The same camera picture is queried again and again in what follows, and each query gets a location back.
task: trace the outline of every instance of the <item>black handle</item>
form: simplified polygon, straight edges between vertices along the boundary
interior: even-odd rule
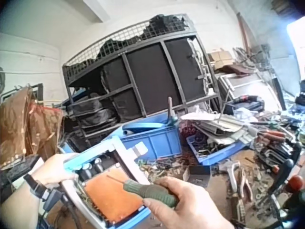
[[[301,152],[302,152],[302,143],[296,142],[293,146],[293,150],[291,152],[291,157],[290,157],[290,159],[293,160],[294,165],[297,163],[301,155]]]
[[[269,195],[272,195],[286,181],[293,166],[294,162],[291,159],[287,159],[284,163],[281,164],[280,170],[278,171],[273,184],[268,189]]]

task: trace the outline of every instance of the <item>watch strap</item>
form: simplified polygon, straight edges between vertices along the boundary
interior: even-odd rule
[[[46,200],[48,194],[48,192],[46,193],[46,191],[48,191],[48,189],[42,183],[34,180],[34,178],[30,174],[26,174],[23,178],[30,186],[30,192],[32,194],[37,196],[39,199]]]

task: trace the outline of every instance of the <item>black strap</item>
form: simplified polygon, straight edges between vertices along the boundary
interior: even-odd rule
[[[30,174],[26,174],[23,178],[29,184],[31,193],[33,193],[39,199],[42,199],[47,188],[39,181],[34,180]]]

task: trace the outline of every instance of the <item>black panel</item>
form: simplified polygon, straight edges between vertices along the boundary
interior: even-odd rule
[[[204,97],[203,82],[196,79],[201,75],[200,69],[192,57],[193,51],[187,38],[168,41],[165,45],[175,65],[186,101]]]
[[[130,84],[129,77],[121,57],[105,64],[102,68],[102,72],[106,76],[106,80],[111,92]]]
[[[167,97],[173,106],[181,104],[179,91],[162,48],[155,44],[127,55],[146,113],[167,109]]]
[[[103,75],[110,91],[114,91],[125,85],[130,84],[130,80],[123,64],[122,58],[115,59],[102,68]],[[131,121],[142,116],[140,107],[138,106],[136,97],[132,89],[113,96],[121,122]]]

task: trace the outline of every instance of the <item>red tool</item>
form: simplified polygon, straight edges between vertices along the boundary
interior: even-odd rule
[[[258,134],[270,141],[285,142],[285,137],[277,136],[270,132],[258,132]]]
[[[286,137],[286,134],[280,131],[275,131],[275,130],[266,130],[262,131],[264,134],[270,134],[270,135],[275,135],[278,137]]]

